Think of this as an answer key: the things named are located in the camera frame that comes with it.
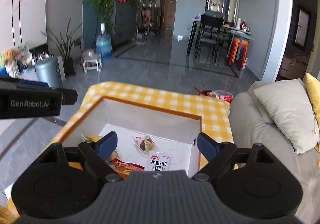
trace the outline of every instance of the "black plant pot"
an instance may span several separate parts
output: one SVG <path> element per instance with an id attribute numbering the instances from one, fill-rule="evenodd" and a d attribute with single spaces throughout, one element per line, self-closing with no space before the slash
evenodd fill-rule
<path id="1" fill-rule="evenodd" d="M 76 74 L 75 69 L 73 68 L 73 59 L 72 58 L 63 60 L 63 66 L 64 66 L 64 74 L 66 77 Z"/>

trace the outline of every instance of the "yellow cushion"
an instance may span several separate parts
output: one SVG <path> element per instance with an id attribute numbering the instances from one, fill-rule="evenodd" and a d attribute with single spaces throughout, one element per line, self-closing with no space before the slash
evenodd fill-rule
<path id="1" fill-rule="evenodd" d="M 315 113 L 318 121 L 318 127 L 320 129 L 320 82 L 312 77 L 309 73 L 306 73 L 306 87 L 310 102 L 312 104 L 313 112 Z M 318 144 L 316 150 L 320 152 L 320 145 Z"/>

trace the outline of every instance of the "gray trash can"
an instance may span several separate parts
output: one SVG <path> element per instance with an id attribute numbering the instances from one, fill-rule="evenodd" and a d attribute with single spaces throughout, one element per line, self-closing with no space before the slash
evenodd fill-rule
<path id="1" fill-rule="evenodd" d="M 40 82 L 48 83 L 49 87 L 63 88 L 57 57 L 39 61 L 35 67 Z"/>

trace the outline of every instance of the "window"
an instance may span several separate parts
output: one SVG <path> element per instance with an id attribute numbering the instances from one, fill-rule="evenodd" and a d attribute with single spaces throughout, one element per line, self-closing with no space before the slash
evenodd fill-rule
<path id="1" fill-rule="evenodd" d="M 292 45 L 303 51 L 306 50 L 307 46 L 308 34 L 310 29 L 310 20 L 311 13 L 308 12 L 301 5 L 298 5 L 297 22 L 295 25 Z"/>

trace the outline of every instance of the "potted plant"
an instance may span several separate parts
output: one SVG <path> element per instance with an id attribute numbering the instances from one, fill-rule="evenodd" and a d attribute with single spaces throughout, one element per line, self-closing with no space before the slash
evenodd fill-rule
<path id="1" fill-rule="evenodd" d="M 113 22 L 111 21 L 114 2 L 115 0 L 90 0 L 91 7 L 94 6 L 96 8 L 101 22 L 104 22 L 107 33 L 110 33 L 114 29 Z"/>
<path id="2" fill-rule="evenodd" d="M 74 33 L 82 26 L 82 23 L 79 24 L 74 30 L 69 31 L 70 22 L 71 18 L 68 22 L 65 38 L 62 36 L 61 30 L 59 30 L 60 38 L 58 38 L 50 29 L 47 29 L 48 33 L 41 32 L 43 35 L 47 37 L 49 41 L 53 42 L 58 48 L 61 56 L 63 57 L 63 66 L 66 77 L 76 74 L 73 67 L 71 49 L 74 46 L 74 43 L 82 38 L 82 36 L 80 36 L 77 39 L 73 40 Z"/>

